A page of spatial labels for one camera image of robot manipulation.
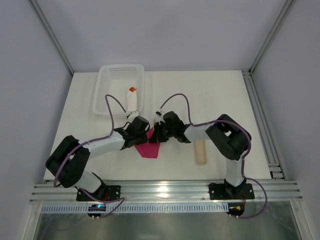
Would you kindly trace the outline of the pink paper napkin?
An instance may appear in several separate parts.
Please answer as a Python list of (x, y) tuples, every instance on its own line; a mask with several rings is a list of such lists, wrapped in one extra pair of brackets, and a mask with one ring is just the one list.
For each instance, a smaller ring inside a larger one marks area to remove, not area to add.
[(160, 142), (150, 143), (147, 140), (147, 142), (135, 145), (134, 147), (142, 158), (157, 159), (159, 155), (160, 145)]

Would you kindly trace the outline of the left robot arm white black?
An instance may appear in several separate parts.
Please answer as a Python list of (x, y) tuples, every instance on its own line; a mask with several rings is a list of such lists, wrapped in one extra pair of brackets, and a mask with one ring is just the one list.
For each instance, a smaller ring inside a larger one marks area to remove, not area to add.
[(148, 141), (149, 122), (137, 116), (126, 127), (112, 129), (106, 136), (81, 142), (66, 136), (45, 163), (54, 175), (53, 186), (76, 187), (90, 200), (105, 203), (110, 199), (109, 187), (93, 172), (85, 170), (90, 159), (109, 152), (119, 152)]

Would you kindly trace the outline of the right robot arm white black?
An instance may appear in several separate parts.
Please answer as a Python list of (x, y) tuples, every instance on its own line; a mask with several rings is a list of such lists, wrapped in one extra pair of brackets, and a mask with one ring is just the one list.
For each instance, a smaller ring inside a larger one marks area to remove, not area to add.
[(211, 122), (183, 123), (173, 111), (156, 122), (150, 143), (164, 143), (175, 138), (180, 143), (210, 140), (226, 159), (226, 176), (223, 183), (208, 185), (211, 200), (254, 199), (252, 184), (244, 176), (244, 159), (251, 150), (251, 135), (230, 116), (222, 114)]

